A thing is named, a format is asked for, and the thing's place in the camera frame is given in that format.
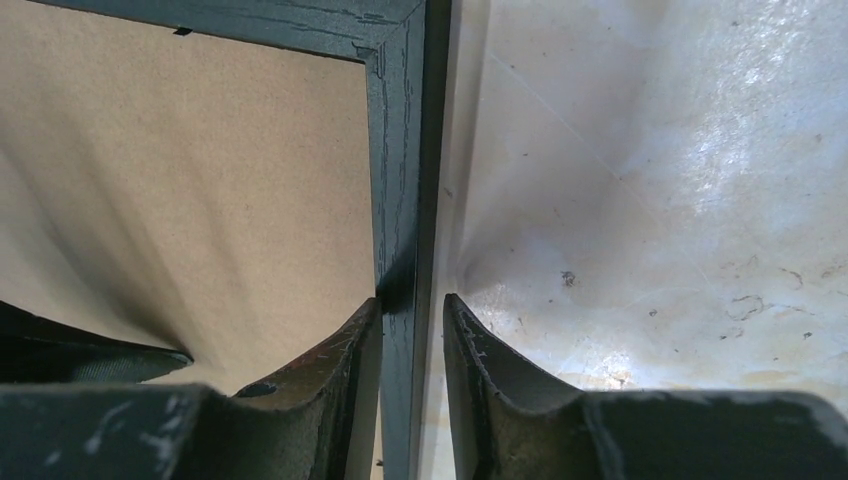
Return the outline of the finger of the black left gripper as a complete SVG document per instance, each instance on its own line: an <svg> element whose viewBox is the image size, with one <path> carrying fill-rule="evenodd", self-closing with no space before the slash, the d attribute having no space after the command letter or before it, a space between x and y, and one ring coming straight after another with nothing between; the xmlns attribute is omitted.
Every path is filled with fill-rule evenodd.
<svg viewBox="0 0 848 480"><path fill-rule="evenodd" d="M192 364L177 350L108 338L1 304L3 383L140 383Z"/></svg>

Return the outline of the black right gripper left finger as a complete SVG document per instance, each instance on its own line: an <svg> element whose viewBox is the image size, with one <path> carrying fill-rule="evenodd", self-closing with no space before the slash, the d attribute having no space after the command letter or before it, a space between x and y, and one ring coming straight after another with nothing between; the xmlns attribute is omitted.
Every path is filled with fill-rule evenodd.
<svg viewBox="0 0 848 480"><path fill-rule="evenodd" d="M1 381L5 479L366 479L381 308L232 396L202 383Z"/></svg>

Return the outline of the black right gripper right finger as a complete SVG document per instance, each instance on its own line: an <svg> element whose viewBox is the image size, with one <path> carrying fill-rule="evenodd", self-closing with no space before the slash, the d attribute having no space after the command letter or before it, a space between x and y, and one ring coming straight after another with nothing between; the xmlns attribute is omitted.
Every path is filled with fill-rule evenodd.
<svg viewBox="0 0 848 480"><path fill-rule="evenodd" d="M460 479L843 479L847 422L802 392L585 391L500 340L457 295L443 349Z"/></svg>

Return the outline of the brown frame backing board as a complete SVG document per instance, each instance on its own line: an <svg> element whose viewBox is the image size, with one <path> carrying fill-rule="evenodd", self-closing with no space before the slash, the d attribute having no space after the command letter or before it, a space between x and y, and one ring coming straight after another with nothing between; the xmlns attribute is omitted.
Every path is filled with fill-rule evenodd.
<svg viewBox="0 0 848 480"><path fill-rule="evenodd" d="M232 393L374 293L357 63L1 5L1 298Z"/></svg>

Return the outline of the black picture frame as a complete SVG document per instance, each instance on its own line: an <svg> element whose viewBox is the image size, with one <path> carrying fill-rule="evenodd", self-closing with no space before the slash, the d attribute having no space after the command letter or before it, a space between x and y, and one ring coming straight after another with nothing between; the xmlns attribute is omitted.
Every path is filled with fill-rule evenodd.
<svg viewBox="0 0 848 480"><path fill-rule="evenodd" d="M420 464L452 5L448 1L72 1L72 10L363 63L384 475Z"/></svg>

